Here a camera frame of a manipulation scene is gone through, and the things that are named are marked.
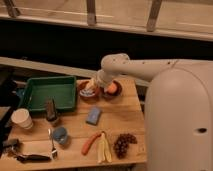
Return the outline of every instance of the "blue sponge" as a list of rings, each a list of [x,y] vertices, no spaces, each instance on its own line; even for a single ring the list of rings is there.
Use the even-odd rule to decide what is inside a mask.
[[[86,123],[97,125],[98,120],[100,118],[100,114],[101,114],[101,109],[97,106],[93,106],[89,111],[89,114],[86,119]]]

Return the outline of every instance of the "white cup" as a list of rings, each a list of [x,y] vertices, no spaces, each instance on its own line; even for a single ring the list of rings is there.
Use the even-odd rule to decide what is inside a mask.
[[[33,121],[31,119],[30,113],[27,109],[20,108],[13,112],[11,116],[13,123],[19,125],[24,129],[30,129],[33,126]]]

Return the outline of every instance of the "dark background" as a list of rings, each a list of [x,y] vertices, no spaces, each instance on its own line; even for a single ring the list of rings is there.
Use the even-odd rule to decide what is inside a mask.
[[[211,59],[213,42],[0,20],[0,56],[99,69],[102,57]]]

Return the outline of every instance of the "orange bowl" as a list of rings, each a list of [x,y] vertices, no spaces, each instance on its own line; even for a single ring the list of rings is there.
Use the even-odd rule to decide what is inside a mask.
[[[109,93],[109,92],[104,92],[104,88],[100,88],[101,90],[101,95],[103,98],[107,100],[111,100],[117,96],[119,96],[122,92],[122,86],[118,81],[113,80],[113,83],[117,86],[117,90],[114,93]]]
[[[80,83],[78,85],[78,87],[77,87],[78,94],[81,97],[81,99],[83,99],[85,101],[91,100],[91,99],[96,99],[97,100],[99,98],[99,93],[100,93],[100,88],[99,87],[97,87],[95,89],[95,91],[90,96],[84,96],[82,93],[80,93],[80,91],[83,90],[86,87],[88,82],[89,81],[83,81],[82,83]]]

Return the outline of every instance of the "wooden table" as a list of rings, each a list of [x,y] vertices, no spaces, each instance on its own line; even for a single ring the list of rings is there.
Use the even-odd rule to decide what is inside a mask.
[[[118,78],[117,81],[123,88],[120,96],[110,101],[100,98],[93,103],[78,98],[76,110],[61,115],[61,126],[67,128],[71,143],[62,148],[55,142],[58,159],[47,163],[22,164],[4,154],[0,159],[0,170],[45,170],[146,162],[144,118],[134,80]],[[85,123],[87,114],[94,105],[99,106],[102,110],[97,126]],[[48,128],[51,128],[51,125],[46,121],[45,114],[42,116],[33,117],[34,127],[30,131],[25,131],[16,125],[12,128],[9,138],[19,138],[23,143],[21,150],[24,154],[51,156],[51,141],[48,137]],[[97,163],[97,140],[86,156],[81,154],[81,148],[88,137],[102,130],[107,133],[112,152],[112,163]],[[113,151],[113,143],[121,133],[132,133],[138,140],[137,144],[130,145],[125,159],[118,159]]]

